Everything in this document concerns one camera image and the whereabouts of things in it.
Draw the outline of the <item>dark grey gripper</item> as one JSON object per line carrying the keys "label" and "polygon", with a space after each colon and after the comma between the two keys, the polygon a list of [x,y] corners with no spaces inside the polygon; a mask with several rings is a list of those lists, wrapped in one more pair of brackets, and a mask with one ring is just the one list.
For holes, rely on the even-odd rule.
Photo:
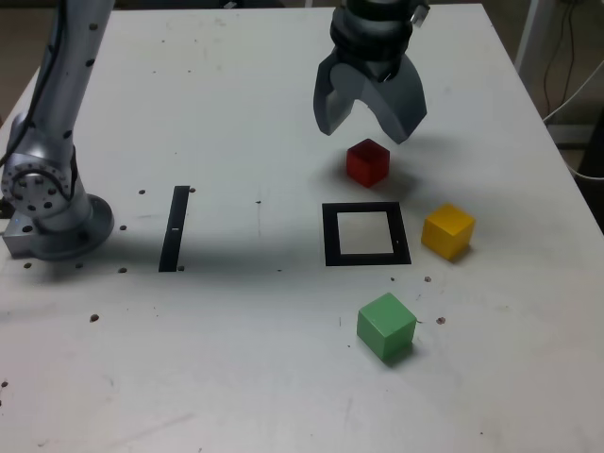
{"label": "dark grey gripper", "polygon": [[360,101],[395,143],[406,141],[427,115],[419,74],[407,46],[337,46],[319,64],[313,111],[320,131],[330,136]]}

